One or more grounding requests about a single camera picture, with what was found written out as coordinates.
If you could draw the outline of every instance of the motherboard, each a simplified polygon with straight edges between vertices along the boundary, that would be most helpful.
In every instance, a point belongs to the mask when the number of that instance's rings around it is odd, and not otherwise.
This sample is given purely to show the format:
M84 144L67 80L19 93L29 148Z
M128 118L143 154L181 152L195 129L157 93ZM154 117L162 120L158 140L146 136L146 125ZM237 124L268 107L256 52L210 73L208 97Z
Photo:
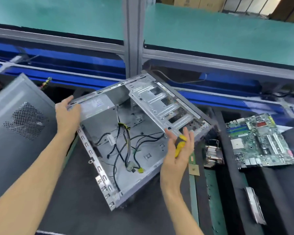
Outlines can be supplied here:
M239 167L294 164L294 156L269 114L226 124Z

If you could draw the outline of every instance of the screwdriver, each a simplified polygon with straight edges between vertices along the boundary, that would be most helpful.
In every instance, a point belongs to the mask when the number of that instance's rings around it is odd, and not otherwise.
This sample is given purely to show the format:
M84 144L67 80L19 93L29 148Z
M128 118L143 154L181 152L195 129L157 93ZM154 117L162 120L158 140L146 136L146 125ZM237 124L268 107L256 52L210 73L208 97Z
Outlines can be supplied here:
M180 134L180 136L175 141L175 157L177 157L182 150L182 148L185 146L186 143L186 137L183 134Z

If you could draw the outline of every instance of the forearm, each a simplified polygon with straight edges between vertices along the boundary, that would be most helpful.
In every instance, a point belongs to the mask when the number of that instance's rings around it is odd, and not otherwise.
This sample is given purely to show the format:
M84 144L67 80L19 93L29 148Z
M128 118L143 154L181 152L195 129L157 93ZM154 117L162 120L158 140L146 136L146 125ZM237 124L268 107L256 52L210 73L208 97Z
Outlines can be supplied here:
M177 235L204 235L180 193L164 193L164 199Z
M71 141L72 136L57 134L35 162L0 197L0 235L35 233Z

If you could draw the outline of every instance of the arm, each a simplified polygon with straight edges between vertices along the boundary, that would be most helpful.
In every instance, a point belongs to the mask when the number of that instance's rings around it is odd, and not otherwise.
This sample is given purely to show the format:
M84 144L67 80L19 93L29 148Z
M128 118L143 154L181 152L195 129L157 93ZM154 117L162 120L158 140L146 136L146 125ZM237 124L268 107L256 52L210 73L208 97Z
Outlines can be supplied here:
M57 134L35 162L0 197L0 235L35 234L80 122L80 105L71 111L66 109L72 99L71 96L56 104Z
M174 230L177 235L204 235L189 212L180 192L180 184L188 165L188 158L194 151L194 134L193 132L188 133L188 130L184 127L183 134L187 141L178 157L175 158L174 142L176 136L168 130L165 132L170 139L168 153L161 167L160 185Z

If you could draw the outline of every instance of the gray table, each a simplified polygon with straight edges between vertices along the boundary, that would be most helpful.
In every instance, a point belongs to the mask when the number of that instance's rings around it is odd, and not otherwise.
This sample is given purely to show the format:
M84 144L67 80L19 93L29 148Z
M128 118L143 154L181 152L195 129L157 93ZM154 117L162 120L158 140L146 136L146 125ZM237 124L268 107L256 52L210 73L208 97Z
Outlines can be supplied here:
M78 140L64 168L40 230L67 235L175 234L160 190L159 176L150 181L127 207L110 211L95 181L97 172ZM181 184L191 208L189 176Z

